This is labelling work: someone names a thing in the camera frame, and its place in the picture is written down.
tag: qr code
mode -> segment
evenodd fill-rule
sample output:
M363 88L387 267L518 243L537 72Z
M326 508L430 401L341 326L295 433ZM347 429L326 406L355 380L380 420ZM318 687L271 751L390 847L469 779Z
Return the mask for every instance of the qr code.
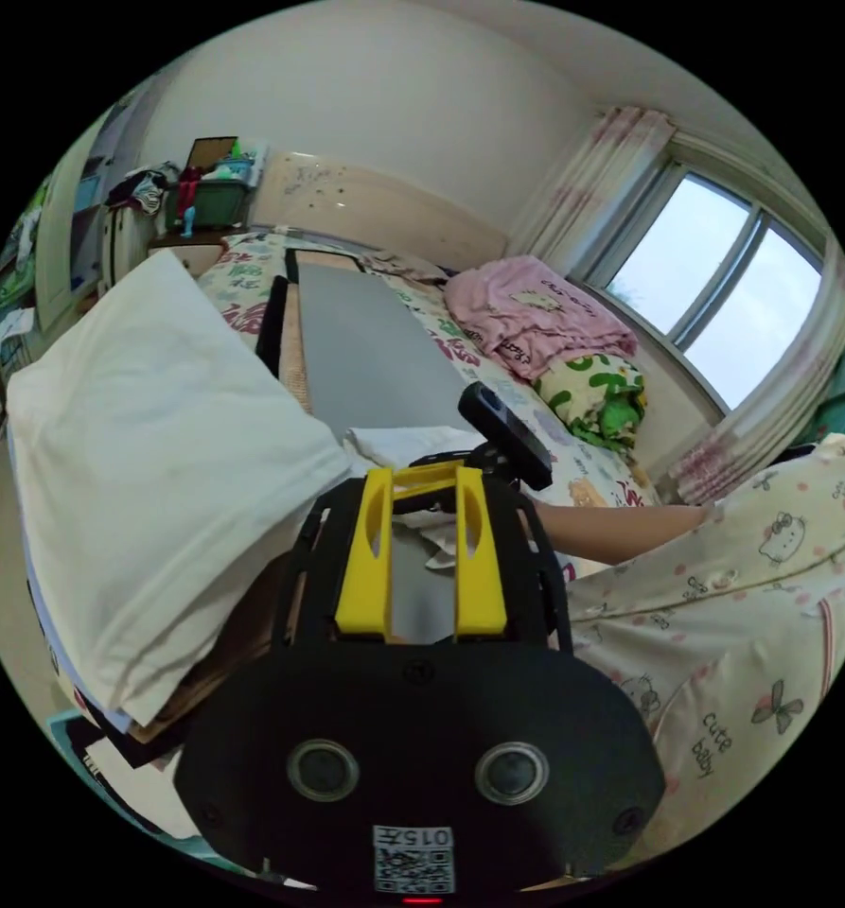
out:
M397 895L442 895L454 891L450 829L376 826L375 889Z

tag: curtain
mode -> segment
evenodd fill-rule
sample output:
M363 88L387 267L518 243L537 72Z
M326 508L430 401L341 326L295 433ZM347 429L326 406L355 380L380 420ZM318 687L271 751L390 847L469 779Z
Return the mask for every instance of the curtain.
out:
M675 127L663 113L613 108L573 155L554 190L511 237L506 255L534 255L570 273L634 201Z
M768 466L812 419L845 350L845 256L826 240L819 291L798 336L759 387L670 467L678 497L705 504Z

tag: green box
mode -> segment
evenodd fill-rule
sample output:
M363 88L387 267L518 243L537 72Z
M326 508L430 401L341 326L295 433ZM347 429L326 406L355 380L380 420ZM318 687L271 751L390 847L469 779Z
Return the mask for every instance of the green box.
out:
M240 223L245 217L245 203L249 187L239 181L217 180L202 182L195 190L195 230L223 230ZM180 226L176 218L176 204L179 187L173 186L167 192L165 216L167 230L175 232Z

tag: wooden headboard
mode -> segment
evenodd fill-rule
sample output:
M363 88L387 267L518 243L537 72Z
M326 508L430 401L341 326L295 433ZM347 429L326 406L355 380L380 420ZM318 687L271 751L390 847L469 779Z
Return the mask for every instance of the wooden headboard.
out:
M401 180L295 152L273 156L249 220L412 253L456 271L501 258L507 241L464 209Z

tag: screw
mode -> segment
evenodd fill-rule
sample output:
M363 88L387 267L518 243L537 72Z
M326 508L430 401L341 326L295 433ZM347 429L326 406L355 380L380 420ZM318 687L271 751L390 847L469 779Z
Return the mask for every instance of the screw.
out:
M413 659L403 666L403 680L408 684L428 684L434 678L434 666L428 659Z
M202 820L207 826L219 826L220 811L213 804L205 804L202 807Z
M643 825L643 810L631 807L624 811L611 827L615 835L632 835Z

